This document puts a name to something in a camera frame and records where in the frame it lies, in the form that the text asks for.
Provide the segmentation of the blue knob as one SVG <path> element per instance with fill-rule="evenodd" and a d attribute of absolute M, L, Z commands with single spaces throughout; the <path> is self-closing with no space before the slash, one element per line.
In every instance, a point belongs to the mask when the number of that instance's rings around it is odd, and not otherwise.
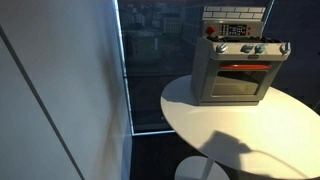
<path fill-rule="evenodd" d="M 255 53 L 263 53 L 265 51 L 265 45 L 264 44 L 258 44 L 255 47 Z"/>
<path fill-rule="evenodd" d="M 241 52 L 243 53 L 250 53 L 253 49 L 253 45 L 243 45 L 241 48 Z"/>
<path fill-rule="evenodd" d="M 280 51 L 282 54 L 287 54 L 291 51 L 291 44 L 289 42 L 282 44 L 280 47 Z"/>
<path fill-rule="evenodd" d="M 226 43 L 222 43 L 222 44 L 219 44 L 216 47 L 216 52 L 217 53 L 224 53 L 227 49 L 228 49 L 227 44 Z"/>

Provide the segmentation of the red round timer knob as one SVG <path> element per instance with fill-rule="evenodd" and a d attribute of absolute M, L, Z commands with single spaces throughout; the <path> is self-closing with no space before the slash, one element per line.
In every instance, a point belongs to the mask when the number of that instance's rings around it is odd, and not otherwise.
<path fill-rule="evenodd" d="M 207 35 L 212 35 L 216 32 L 216 28 L 214 26 L 208 26 L 205 33 Z"/>

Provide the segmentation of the grey toy oven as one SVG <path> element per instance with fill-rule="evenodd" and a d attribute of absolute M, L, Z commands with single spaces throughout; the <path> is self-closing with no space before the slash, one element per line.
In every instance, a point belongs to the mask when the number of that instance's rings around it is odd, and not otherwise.
<path fill-rule="evenodd" d="M 191 90 L 198 105 L 256 105 L 271 86 L 290 52 L 282 54 L 285 41 L 262 35 L 263 7 L 206 6 L 202 14 L 202 36 L 197 40 Z M 208 26 L 216 32 L 205 33 Z M 226 43 L 228 49 L 217 53 Z M 258 44 L 263 53 L 255 53 Z M 253 45 L 250 53 L 241 52 L 243 45 Z M 263 70 L 227 70 L 222 64 L 272 65 Z"/>

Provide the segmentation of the white round table base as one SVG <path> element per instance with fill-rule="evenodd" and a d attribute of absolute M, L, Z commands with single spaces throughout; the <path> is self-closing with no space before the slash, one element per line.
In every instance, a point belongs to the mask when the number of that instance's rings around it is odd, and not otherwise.
<path fill-rule="evenodd" d="M 230 178 L 214 160 L 203 156 L 190 156 L 179 163 L 174 180 L 230 180 Z"/>

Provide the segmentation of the round white table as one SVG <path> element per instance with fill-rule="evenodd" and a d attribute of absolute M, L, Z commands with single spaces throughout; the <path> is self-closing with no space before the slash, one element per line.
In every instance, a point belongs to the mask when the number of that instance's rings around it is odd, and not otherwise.
<path fill-rule="evenodd" d="M 320 116 L 280 90 L 256 106 L 199 106 L 183 76 L 164 88 L 161 109 L 184 141 L 222 165 L 275 179 L 320 176 Z"/>

